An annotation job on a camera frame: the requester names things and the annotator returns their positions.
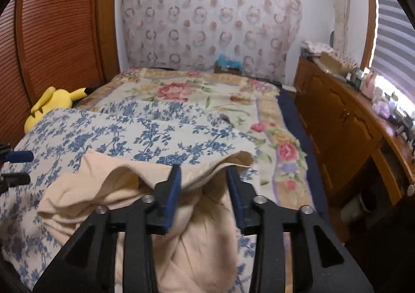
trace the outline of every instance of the beige garment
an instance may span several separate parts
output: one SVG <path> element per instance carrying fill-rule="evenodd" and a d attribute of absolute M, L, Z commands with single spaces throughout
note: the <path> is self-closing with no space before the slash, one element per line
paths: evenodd
<path fill-rule="evenodd" d="M 237 237 L 227 191 L 225 167 L 241 173 L 254 163 L 248 152 L 221 160 L 182 165 L 182 194 L 174 224 L 165 236 L 153 236 L 153 256 L 161 292 L 223 293 L 237 273 Z M 97 205 L 117 209 L 130 205 L 171 167 L 126 161 L 89 150 L 74 174 L 59 177 L 46 190 L 38 214 L 61 244 Z M 116 283 L 122 282 L 122 242 L 117 246 Z"/>

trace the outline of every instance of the bed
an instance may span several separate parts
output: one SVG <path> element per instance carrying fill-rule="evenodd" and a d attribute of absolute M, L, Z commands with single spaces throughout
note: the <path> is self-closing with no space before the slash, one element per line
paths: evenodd
<path fill-rule="evenodd" d="M 316 209 L 325 218 L 318 169 L 316 178 L 316 169 L 308 167 L 313 164 L 311 146 L 298 131 L 287 97 L 270 83 L 230 74 L 131 69 L 74 109 L 48 113 L 16 147 L 31 149 L 35 160 L 6 164 L 2 170 L 26 171 L 32 177 L 30 185 L 0 197 L 3 256 L 32 288 L 60 249 L 42 227 L 37 205 L 59 175 L 78 169 L 88 149 L 165 165 L 197 164 L 246 150 L 256 156 L 256 164 L 243 179 L 258 193 L 298 209 L 314 205 L 313 190 L 319 198 Z M 289 249 L 289 239 L 285 242 Z M 232 292 L 248 291 L 254 250 L 255 237 L 240 236 Z M 292 289 L 291 279 L 289 269 L 287 286 Z"/>

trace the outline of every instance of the navy blue mattress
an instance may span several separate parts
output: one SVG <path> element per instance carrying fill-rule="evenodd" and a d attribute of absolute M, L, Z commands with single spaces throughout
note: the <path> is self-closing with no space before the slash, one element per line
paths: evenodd
<path fill-rule="evenodd" d="M 306 135 L 306 131 L 302 127 L 300 116 L 297 108 L 290 95 L 280 89 L 281 93 L 277 97 L 279 107 L 284 117 L 287 129 L 294 135 L 301 145 L 301 149 L 307 154 L 306 162 L 308 165 L 307 182 L 313 196 L 313 202 L 316 211 L 320 217 L 329 225 L 329 213 L 327 205 L 327 197 L 324 192 L 324 185 L 321 179 L 320 170 L 318 169 L 317 160 L 313 152 L 313 145 L 310 138 Z"/>

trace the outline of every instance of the striped window blind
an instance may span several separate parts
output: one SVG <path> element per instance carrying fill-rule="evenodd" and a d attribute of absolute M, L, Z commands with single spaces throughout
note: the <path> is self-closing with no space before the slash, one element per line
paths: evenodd
<path fill-rule="evenodd" d="M 371 68 L 415 102 L 415 30 L 397 0 L 378 0 Z"/>

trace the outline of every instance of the yellow plush toy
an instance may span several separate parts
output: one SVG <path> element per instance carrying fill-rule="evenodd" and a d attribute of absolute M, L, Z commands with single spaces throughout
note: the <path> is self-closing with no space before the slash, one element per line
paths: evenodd
<path fill-rule="evenodd" d="M 95 89 L 84 88 L 78 89 L 75 92 L 69 93 L 64 89 L 49 87 L 38 102 L 32 107 L 30 116 L 24 124 L 24 133 L 27 134 L 34 125 L 36 125 L 43 116 L 57 108 L 71 108 L 74 101 L 82 99 L 91 94 Z"/>

